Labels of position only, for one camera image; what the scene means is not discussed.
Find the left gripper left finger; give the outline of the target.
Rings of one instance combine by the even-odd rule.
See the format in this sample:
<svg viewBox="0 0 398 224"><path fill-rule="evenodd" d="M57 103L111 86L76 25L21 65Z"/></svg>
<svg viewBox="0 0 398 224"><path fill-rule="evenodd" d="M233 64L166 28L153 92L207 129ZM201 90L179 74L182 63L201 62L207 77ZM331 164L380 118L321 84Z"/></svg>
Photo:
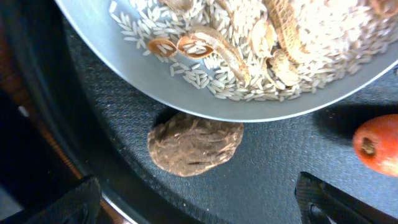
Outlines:
<svg viewBox="0 0 398 224"><path fill-rule="evenodd" d="M20 211L1 223L95 224L101 209L101 189L98 179L86 176L60 198L38 208Z"/></svg>

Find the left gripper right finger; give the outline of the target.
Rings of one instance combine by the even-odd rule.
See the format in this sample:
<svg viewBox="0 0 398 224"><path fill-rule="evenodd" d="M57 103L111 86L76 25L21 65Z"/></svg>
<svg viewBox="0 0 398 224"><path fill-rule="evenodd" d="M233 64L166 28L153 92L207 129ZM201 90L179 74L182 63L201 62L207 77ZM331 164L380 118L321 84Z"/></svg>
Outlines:
<svg viewBox="0 0 398 224"><path fill-rule="evenodd" d="M304 224L397 223L397 218L350 196L308 172L299 173L294 194Z"/></svg>

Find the orange carrot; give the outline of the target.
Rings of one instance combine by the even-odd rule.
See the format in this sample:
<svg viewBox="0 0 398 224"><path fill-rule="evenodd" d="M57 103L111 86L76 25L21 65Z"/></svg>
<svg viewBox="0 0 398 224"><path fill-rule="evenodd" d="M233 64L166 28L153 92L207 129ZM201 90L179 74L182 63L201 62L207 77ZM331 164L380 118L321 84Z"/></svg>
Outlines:
<svg viewBox="0 0 398 224"><path fill-rule="evenodd" d="M353 147L366 167L397 177L397 115L379 116L363 123L354 133Z"/></svg>

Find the brown walnut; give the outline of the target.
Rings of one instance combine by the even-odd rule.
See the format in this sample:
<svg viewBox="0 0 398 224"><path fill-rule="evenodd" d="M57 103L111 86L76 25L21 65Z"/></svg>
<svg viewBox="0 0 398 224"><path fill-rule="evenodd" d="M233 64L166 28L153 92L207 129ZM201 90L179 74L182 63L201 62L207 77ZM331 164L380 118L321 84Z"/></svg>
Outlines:
<svg viewBox="0 0 398 224"><path fill-rule="evenodd" d="M243 139L243 123L178 113L147 135L155 165L181 177L202 174L228 162Z"/></svg>

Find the rice and peanut shells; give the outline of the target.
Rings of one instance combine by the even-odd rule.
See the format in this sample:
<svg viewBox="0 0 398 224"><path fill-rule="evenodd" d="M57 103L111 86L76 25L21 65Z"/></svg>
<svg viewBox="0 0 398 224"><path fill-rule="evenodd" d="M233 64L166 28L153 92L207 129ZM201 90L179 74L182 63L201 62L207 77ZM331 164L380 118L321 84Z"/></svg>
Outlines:
<svg viewBox="0 0 398 224"><path fill-rule="evenodd" d="M357 73L397 41L396 1L112 1L125 41L196 89L284 101Z"/></svg>

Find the grey plate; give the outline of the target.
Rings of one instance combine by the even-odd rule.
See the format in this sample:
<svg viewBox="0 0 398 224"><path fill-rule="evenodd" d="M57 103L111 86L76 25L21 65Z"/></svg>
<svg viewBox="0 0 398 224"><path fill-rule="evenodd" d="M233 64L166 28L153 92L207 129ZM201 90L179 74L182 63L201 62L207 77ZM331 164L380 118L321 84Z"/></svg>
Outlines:
<svg viewBox="0 0 398 224"><path fill-rule="evenodd" d="M57 0L58 7L85 44L117 75L149 97L196 116L245 123L277 121L330 106L383 76L397 65L397 44L389 45L355 75L332 82L315 94L305 93L294 100L233 101L215 98L208 89L199 90L183 78L171 76L169 65L127 41L122 27L109 14L124 12L138 17L128 1Z"/></svg>

